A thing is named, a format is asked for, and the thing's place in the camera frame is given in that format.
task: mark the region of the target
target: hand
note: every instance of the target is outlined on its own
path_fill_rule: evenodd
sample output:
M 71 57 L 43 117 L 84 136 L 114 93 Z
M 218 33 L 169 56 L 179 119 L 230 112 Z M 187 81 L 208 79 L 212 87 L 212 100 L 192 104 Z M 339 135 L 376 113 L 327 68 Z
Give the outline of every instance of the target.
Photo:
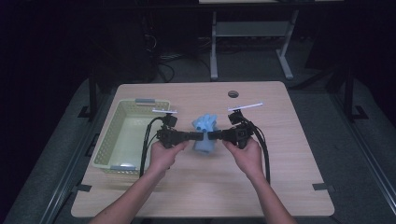
M 177 146 L 165 148 L 160 141 L 151 145 L 150 163 L 148 172 L 153 171 L 165 174 L 165 171 L 175 163 L 176 154 L 189 144 L 188 141 L 182 142 Z
M 253 138 L 247 140 L 245 148 L 240 149 L 231 142 L 222 141 L 223 145 L 233 154 L 239 169 L 248 178 L 253 176 L 264 176 L 262 170 L 262 148 Z

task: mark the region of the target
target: white basket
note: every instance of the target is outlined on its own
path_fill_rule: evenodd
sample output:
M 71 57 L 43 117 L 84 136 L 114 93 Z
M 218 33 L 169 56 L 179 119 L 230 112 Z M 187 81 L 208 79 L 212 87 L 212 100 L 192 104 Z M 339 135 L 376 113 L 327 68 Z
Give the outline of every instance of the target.
M 148 124 L 164 113 L 152 109 L 169 110 L 170 102 L 153 99 L 125 99 L 119 101 L 103 141 L 94 155 L 92 165 L 106 173 L 138 174 L 142 157 L 143 141 Z M 152 124 L 150 137 L 161 128 L 162 123 Z M 149 166 L 149 151 L 145 169 Z

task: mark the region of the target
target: white desk leg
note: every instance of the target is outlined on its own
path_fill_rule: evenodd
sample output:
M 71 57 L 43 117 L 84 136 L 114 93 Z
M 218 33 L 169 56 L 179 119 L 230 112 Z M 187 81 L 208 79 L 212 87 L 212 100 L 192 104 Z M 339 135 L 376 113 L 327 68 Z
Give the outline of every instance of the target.
M 216 59 L 216 12 L 213 12 L 212 51 L 210 52 L 210 80 L 217 81 L 218 78 L 218 60 Z
M 280 65 L 282 66 L 283 73 L 285 74 L 286 79 L 293 79 L 293 73 L 290 71 L 288 61 L 285 58 L 286 50 L 288 49 L 289 42 L 291 39 L 291 35 L 293 34 L 294 25 L 297 21 L 298 10 L 294 10 L 291 15 L 291 20 L 288 26 L 288 30 L 285 35 L 285 43 L 283 44 L 281 49 L 276 50 L 277 58 L 279 59 Z

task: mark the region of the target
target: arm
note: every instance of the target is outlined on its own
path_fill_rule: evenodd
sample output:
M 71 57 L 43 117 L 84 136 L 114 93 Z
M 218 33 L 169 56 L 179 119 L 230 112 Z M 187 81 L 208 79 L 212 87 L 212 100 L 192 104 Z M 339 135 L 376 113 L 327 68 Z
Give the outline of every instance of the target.
M 236 164 L 247 175 L 256 190 L 267 223 L 297 223 L 265 179 L 262 171 L 262 149 L 259 143 L 249 138 L 244 149 L 239 149 L 227 141 L 223 141 L 223 144 L 233 154 Z
M 166 170 L 175 163 L 176 154 L 187 144 L 188 142 L 180 143 L 169 149 L 164 148 L 160 142 L 152 144 L 150 165 L 145 174 L 90 223 L 131 223 L 155 186 L 165 176 Z

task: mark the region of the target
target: blue object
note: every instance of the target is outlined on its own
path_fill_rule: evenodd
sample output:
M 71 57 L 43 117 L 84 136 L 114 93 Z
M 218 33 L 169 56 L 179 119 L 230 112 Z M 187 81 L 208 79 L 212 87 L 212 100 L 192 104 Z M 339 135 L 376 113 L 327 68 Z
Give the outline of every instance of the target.
M 195 141 L 195 144 L 192 148 L 193 150 L 208 155 L 215 149 L 216 140 L 209 140 L 209 138 L 207 137 L 207 132 L 213 132 L 217 129 L 217 117 L 217 115 L 205 114 L 192 122 L 192 126 L 194 127 L 196 132 L 204 133 L 204 140 Z

